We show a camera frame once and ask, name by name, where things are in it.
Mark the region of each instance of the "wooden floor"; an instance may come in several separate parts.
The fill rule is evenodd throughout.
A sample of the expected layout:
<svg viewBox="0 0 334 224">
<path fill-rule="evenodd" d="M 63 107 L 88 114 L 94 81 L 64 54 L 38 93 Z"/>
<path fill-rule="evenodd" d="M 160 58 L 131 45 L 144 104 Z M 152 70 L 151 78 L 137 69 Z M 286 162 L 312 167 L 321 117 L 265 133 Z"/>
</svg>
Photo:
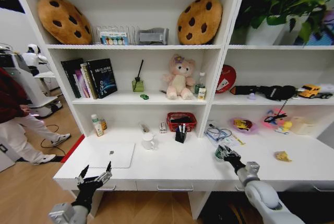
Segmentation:
<svg viewBox="0 0 334 224">
<path fill-rule="evenodd" d="M 60 99 L 63 108 L 44 121 L 46 125 L 57 124 L 58 133 L 72 134 L 69 140 L 59 146 L 68 152 L 81 133 L 66 101 L 62 96 Z M 55 127 L 51 126 L 50 130 L 54 131 Z M 54 148 L 41 148 L 43 138 L 28 129 L 26 131 L 29 142 L 36 149 L 45 154 L 63 155 Z M 18 162 L 0 172 L 0 223 L 52 223 L 47 216 L 52 207 L 57 203 L 74 200 L 52 179 L 61 166 L 61 163 L 33 166 L 27 162 Z M 186 193 L 107 192 L 97 216 L 89 219 L 88 223 L 188 224 L 201 221 L 192 220 Z"/>
</svg>

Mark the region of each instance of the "yellow snack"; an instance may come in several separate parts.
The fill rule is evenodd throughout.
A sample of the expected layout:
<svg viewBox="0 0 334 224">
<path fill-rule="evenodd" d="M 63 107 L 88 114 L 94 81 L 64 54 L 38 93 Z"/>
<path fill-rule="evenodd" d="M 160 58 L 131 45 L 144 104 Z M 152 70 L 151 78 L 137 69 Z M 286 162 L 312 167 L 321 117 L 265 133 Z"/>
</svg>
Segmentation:
<svg viewBox="0 0 334 224">
<path fill-rule="evenodd" d="M 290 162 L 288 154 L 285 151 L 275 152 L 275 158 L 281 161 Z"/>
</svg>

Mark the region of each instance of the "stacked books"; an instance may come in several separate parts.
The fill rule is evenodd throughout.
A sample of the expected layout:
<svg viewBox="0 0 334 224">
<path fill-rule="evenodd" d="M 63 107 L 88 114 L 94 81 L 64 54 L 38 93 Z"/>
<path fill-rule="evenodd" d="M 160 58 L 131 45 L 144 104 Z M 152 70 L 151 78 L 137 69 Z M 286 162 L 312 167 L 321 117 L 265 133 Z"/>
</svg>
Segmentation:
<svg viewBox="0 0 334 224">
<path fill-rule="evenodd" d="M 117 91 L 109 58 L 86 63 L 77 58 L 61 63 L 76 98 L 102 99 Z"/>
</svg>

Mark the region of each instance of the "cookie pillow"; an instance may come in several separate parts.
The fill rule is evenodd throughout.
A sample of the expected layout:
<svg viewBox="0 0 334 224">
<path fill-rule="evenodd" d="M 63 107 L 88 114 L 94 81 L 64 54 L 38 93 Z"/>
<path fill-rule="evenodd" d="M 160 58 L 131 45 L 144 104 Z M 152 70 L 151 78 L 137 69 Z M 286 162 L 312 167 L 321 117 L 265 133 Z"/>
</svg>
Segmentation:
<svg viewBox="0 0 334 224">
<path fill-rule="evenodd" d="M 39 0 L 38 16 L 43 27 L 63 44 L 89 44 L 90 25 L 85 16 L 67 0 Z"/>
<path fill-rule="evenodd" d="M 222 13 L 219 0 L 195 0 L 178 18 L 178 40 L 184 45 L 210 42 L 216 35 Z"/>
</svg>

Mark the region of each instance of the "red basket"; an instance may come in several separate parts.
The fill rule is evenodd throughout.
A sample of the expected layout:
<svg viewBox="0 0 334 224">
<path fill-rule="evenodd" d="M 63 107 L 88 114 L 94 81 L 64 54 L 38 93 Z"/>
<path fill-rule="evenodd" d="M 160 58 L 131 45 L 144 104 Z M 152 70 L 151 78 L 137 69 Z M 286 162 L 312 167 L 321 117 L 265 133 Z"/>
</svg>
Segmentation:
<svg viewBox="0 0 334 224">
<path fill-rule="evenodd" d="M 178 126 L 181 125 L 181 123 L 172 123 L 171 119 L 179 119 L 179 118 L 182 118 L 182 117 L 189 117 L 190 120 L 191 120 L 191 123 L 185 123 L 186 128 L 187 128 L 187 132 L 191 132 L 193 130 L 193 128 L 195 128 L 195 126 L 197 124 L 197 120 L 192 113 L 181 113 L 181 112 L 168 113 L 167 114 L 167 124 L 168 124 L 169 130 L 171 132 L 176 132 L 176 129 L 178 128 Z"/>
</svg>

